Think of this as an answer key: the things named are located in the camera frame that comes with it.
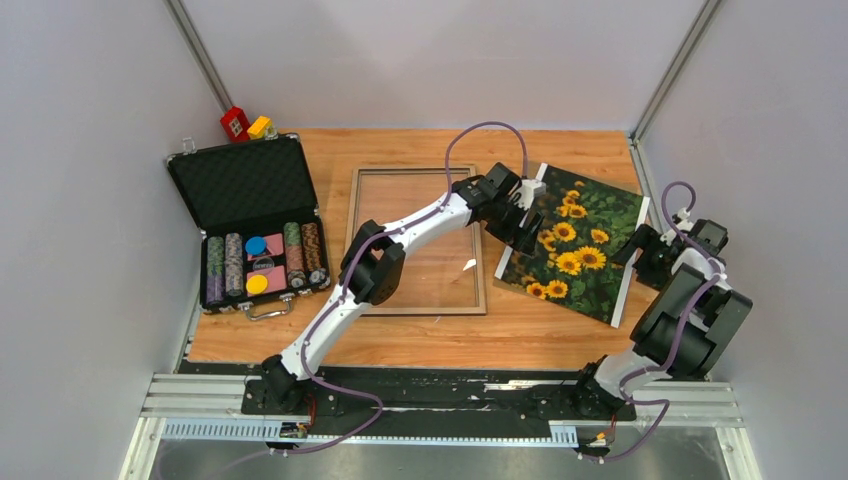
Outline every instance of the yellow round object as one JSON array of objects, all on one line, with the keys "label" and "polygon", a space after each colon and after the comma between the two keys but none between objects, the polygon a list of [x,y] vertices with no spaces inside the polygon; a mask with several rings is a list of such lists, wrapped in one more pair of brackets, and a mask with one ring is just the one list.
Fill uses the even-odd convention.
[{"label": "yellow round object", "polygon": [[247,293],[258,295],[268,288],[268,279],[265,275],[254,275],[247,279]]}]

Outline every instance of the stack of poker chips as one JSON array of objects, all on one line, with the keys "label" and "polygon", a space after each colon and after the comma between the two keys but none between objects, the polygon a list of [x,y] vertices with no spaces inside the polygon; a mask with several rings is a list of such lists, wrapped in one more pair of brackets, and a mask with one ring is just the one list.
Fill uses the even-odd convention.
[{"label": "stack of poker chips", "polygon": [[300,225],[296,222],[283,225],[283,236],[286,240],[289,286],[300,288],[306,284],[306,274],[303,271],[303,244],[300,238]]},{"label": "stack of poker chips", "polygon": [[307,223],[301,227],[303,232],[303,254],[306,258],[306,269],[309,271],[309,283],[321,285],[327,280],[327,269],[321,266],[321,240],[318,236],[318,225]]},{"label": "stack of poker chips", "polygon": [[224,299],[224,239],[210,237],[206,241],[206,303]]},{"label": "stack of poker chips", "polygon": [[241,235],[228,233],[224,247],[224,280],[227,295],[240,297],[244,294],[244,260],[241,256]]}]

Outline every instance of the gray floor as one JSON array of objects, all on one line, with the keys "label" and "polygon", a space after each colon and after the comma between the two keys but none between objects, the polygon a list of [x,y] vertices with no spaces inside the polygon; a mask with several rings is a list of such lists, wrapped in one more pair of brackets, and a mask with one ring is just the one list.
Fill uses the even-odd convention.
[{"label": "gray floor", "polygon": [[[616,446],[623,450],[638,435],[620,427]],[[572,451],[552,448],[339,445],[302,457],[263,455],[220,472],[262,450],[267,451],[262,444],[248,442],[167,442],[160,448],[159,473],[167,480],[728,478],[715,430],[709,428],[660,428],[632,457],[606,465],[578,461]],[[155,469],[150,478],[159,480]]]}]

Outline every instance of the case lid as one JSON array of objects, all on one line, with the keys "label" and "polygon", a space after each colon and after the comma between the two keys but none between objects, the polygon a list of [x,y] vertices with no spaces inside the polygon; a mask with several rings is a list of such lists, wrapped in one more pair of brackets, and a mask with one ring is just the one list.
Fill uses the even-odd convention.
[{"label": "case lid", "polygon": [[261,225],[318,207],[296,134],[173,155],[167,166],[194,223],[207,231]]}]

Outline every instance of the yellow toy block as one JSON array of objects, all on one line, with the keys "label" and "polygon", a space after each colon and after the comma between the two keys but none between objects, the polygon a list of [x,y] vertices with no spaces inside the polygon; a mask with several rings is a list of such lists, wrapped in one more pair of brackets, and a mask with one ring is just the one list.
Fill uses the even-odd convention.
[{"label": "yellow toy block", "polygon": [[255,140],[257,138],[265,138],[267,133],[273,134],[274,132],[274,124],[271,122],[271,119],[268,117],[259,117],[253,122],[253,125],[247,129],[247,134],[250,135],[251,140]]}]

